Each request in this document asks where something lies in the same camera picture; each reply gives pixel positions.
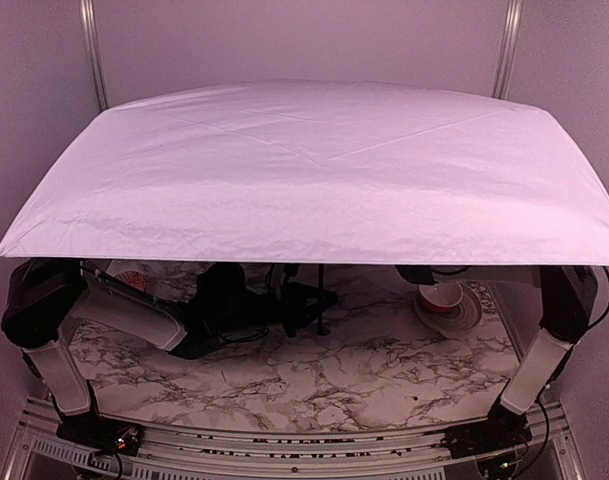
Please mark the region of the orange white bowl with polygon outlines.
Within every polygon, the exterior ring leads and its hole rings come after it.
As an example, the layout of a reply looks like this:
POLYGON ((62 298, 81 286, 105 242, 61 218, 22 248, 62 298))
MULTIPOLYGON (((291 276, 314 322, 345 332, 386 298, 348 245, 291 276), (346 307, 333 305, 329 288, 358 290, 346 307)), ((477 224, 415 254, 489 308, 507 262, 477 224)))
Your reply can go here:
POLYGON ((457 281, 420 285, 418 298, 428 311, 446 313, 455 309, 463 300, 463 287, 457 281))

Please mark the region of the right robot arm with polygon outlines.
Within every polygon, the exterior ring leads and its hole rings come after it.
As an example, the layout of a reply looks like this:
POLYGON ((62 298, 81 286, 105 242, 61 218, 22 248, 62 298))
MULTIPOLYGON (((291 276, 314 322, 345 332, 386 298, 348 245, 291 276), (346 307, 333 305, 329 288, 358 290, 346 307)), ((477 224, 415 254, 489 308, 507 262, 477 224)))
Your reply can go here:
POLYGON ((592 321, 598 280, 589 266, 466 266, 399 265, 407 282, 433 286, 439 280, 465 279, 504 283, 532 282, 541 291, 540 330, 519 368, 491 406, 487 419, 451 427, 442 444, 454 459, 489 453, 530 437, 526 412, 545 386, 563 370, 570 351, 598 321, 592 321))

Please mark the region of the grey ringed plate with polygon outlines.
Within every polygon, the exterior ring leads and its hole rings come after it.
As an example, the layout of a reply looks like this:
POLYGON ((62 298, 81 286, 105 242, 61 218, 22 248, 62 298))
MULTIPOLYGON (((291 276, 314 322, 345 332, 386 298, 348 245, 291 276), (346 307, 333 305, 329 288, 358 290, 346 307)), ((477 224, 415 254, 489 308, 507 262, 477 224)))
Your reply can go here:
POLYGON ((445 338, 455 339, 474 330, 482 319, 482 305, 473 290, 464 283, 463 300, 452 311, 434 313, 426 310, 419 302, 418 288, 414 299, 414 309, 420 321, 429 329, 445 338))

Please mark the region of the aluminium front rail base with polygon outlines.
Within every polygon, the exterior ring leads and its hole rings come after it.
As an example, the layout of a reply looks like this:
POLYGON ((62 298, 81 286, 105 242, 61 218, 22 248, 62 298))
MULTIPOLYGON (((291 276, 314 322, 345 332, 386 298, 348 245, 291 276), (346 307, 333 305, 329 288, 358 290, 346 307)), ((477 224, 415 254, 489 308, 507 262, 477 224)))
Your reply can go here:
POLYGON ((60 439, 52 404, 31 397, 20 416, 2 469, 27 479, 90 473, 99 479, 487 479, 513 468, 518 479, 584 479, 565 412, 558 403, 527 417, 532 438, 505 449, 456 458, 455 434, 469 422, 383 431, 269 433, 145 422, 136 455, 95 455, 60 439))

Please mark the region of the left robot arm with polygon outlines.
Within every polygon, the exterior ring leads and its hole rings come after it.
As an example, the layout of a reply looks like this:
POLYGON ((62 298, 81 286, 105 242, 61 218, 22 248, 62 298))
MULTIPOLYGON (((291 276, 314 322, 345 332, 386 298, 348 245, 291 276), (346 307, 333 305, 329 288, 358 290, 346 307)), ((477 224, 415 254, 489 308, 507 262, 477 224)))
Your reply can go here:
POLYGON ((291 281, 295 266, 274 265, 264 294, 246 285, 242 265, 215 263, 197 275, 187 302, 159 299, 78 259, 30 259, 9 279, 1 329, 47 386, 60 418, 57 436, 102 454, 137 454, 143 428, 102 416, 90 383, 69 350, 70 321, 93 320, 137 337, 181 359, 194 360, 240 342, 254 341, 276 324, 290 338, 338 301, 322 284, 291 281))

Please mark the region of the aluminium frame post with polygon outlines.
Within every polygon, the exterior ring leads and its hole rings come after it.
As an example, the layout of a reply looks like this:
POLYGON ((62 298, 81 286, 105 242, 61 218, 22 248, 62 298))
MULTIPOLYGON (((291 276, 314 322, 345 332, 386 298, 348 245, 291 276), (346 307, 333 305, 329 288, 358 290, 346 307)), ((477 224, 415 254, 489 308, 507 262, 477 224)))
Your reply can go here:
POLYGON ((507 2, 498 63, 492 88, 492 97, 496 99, 505 99, 508 94, 517 50, 522 10, 522 0, 509 0, 507 2))
POLYGON ((80 18, 84 42, 89 59, 92 83, 98 110, 103 112, 108 109, 108 96, 106 93, 105 78, 100 53, 99 36, 93 0, 80 1, 80 18))

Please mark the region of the lilac folding umbrella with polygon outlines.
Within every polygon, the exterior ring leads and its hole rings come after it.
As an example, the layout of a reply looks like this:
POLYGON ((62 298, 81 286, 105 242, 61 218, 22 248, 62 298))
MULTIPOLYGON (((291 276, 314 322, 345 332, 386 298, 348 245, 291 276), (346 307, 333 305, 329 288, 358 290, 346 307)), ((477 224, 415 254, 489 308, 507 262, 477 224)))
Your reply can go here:
POLYGON ((98 115, 0 257, 609 267, 609 194, 534 106, 372 82, 206 87, 98 115))

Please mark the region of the right aluminium frame post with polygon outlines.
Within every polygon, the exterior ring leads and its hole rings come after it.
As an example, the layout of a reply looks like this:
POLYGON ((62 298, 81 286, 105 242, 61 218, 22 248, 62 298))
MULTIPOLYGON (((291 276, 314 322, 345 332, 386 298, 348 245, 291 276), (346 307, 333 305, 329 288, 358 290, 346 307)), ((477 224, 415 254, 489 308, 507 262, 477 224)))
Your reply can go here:
POLYGON ((505 99, 508 94, 517 50, 522 10, 522 0, 509 0, 507 2, 498 63, 492 88, 492 97, 496 99, 505 99))

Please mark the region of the left aluminium frame post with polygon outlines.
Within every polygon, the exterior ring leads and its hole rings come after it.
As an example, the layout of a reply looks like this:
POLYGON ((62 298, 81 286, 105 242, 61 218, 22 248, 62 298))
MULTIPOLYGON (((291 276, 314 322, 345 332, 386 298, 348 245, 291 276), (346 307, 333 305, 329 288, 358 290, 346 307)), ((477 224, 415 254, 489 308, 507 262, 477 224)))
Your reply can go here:
POLYGON ((93 0, 80 1, 80 18, 84 42, 89 59, 92 83, 98 110, 103 112, 108 109, 108 96, 106 93, 105 78, 100 53, 99 36, 93 0))

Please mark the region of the red patterned bowl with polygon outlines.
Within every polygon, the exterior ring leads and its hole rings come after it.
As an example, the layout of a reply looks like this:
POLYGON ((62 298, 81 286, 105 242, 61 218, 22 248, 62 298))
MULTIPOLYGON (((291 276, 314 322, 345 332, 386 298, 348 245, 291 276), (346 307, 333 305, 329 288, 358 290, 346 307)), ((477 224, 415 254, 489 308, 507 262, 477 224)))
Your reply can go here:
POLYGON ((108 267, 107 273, 122 283, 139 291, 147 290, 148 279, 142 266, 132 262, 114 261, 108 267))

